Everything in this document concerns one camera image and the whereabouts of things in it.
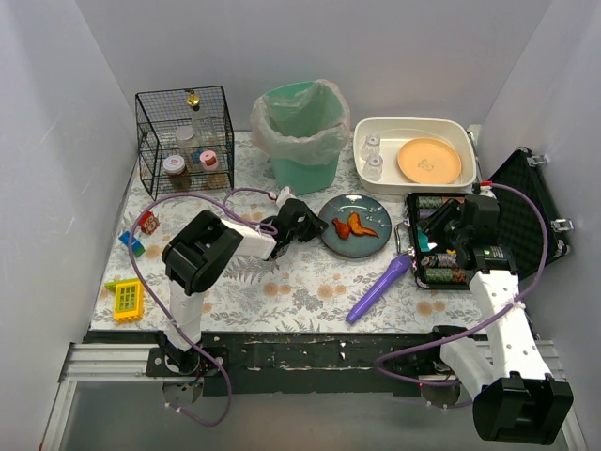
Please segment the brown jar white lid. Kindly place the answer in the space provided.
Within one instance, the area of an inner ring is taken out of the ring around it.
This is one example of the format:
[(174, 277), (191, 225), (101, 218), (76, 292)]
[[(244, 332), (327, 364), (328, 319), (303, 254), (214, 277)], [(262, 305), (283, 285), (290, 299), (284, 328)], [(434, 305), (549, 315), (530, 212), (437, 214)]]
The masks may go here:
[(187, 192), (192, 186), (192, 179), (185, 159), (178, 154), (170, 155), (163, 160), (162, 168), (176, 192)]

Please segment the clear cup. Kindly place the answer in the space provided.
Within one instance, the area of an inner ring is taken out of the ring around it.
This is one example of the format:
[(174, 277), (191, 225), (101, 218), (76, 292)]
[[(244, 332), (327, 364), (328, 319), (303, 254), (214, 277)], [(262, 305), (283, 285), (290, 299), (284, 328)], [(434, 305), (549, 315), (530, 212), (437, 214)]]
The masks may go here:
[(360, 155), (366, 160), (371, 155), (378, 155), (380, 152), (380, 136), (377, 134), (368, 134), (362, 144)]
[(370, 181), (379, 181), (382, 175), (383, 159), (379, 154), (371, 154), (365, 161), (362, 175)]

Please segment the yellow plastic plate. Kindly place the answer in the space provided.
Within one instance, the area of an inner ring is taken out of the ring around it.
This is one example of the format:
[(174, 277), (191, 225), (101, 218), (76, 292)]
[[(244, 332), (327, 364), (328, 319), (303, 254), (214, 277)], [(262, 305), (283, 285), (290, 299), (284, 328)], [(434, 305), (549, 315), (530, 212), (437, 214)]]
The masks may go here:
[(406, 178), (419, 184), (450, 184), (462, 170), (455, 149), (433, 138), (407, 141), (398, 151), (397, 163)]

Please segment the clear jar blue label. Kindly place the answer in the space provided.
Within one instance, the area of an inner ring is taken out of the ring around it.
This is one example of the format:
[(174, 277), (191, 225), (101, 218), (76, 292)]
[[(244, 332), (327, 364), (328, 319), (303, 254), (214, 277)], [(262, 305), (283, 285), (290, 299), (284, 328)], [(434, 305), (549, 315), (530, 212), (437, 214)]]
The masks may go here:
[(200, 164), (199, 157), (202, 152), (201, 142), (193, 126), (179, 126), (175, 130), (178, 154), (187, 164)]

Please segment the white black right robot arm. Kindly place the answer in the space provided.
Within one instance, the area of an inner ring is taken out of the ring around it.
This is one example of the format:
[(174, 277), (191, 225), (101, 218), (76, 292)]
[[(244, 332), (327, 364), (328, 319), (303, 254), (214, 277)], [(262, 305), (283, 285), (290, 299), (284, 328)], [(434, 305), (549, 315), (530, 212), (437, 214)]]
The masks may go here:
[(551, 445), (574, 396), (568, 382), (554, 379), (535, 345), (517, 300), (516, 260), (497, 239), (500, 214), (496, 199), (469, 194), (445, 201), (420, 225), (429, 240), (455, 250), (470, 292), (491, 321), (485, 327), (490, 361), (469, 337), (442, 345), (439, 355), (468, 390), (481, 439)]

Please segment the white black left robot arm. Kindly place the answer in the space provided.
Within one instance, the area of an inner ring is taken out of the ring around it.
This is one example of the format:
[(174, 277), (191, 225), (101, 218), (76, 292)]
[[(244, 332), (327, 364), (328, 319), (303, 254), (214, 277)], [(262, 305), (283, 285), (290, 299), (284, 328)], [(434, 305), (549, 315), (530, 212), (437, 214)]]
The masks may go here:
[(292, 242), (311, 241), (327, 230), (327, 223), (289, 188), (270, 199), (277, 214), (255, 223), (229, 209), (223, 210), (224, 219), (202, 210), (163, 249), (170, 300), (160, 347), (170, 370), (188, 375), (201, 365), (202, 359), (192, 353), (201, 341), (204, 298), (233, 257), (274, 260)]

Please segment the blue glazed ceramic plate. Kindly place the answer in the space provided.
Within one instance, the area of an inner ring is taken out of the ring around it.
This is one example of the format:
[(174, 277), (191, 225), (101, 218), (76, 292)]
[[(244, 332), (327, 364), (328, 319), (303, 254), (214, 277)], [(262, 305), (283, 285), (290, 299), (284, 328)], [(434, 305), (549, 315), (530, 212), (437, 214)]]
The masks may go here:
[[(362, 225), (375, 230), (379, 237), (356, 236), (351, 233), (348, 239), (341, 240), (331, 220), (338, 218), (347, 223), (350, 213), (358, 212)], [(362, 194), (341, 194), (327, 201), (319, 218), (329, 227), (321, 234), (323, 243), (335, 254), (349, 258), (369, 257), (384, 248), (392, 235), (392, 220), (382, 204)]]

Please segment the pink lid spice jar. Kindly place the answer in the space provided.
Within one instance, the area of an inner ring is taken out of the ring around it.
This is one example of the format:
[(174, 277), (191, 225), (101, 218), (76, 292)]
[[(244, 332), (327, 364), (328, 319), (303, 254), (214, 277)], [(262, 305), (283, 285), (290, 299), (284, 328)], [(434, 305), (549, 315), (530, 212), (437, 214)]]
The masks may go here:
[(228, 176), (223, 171), (217, 154), (213, 150), (205, 150), (199, 155), (199, 162), (206, 174), (210, 189), (222, 189), (228, 184)]

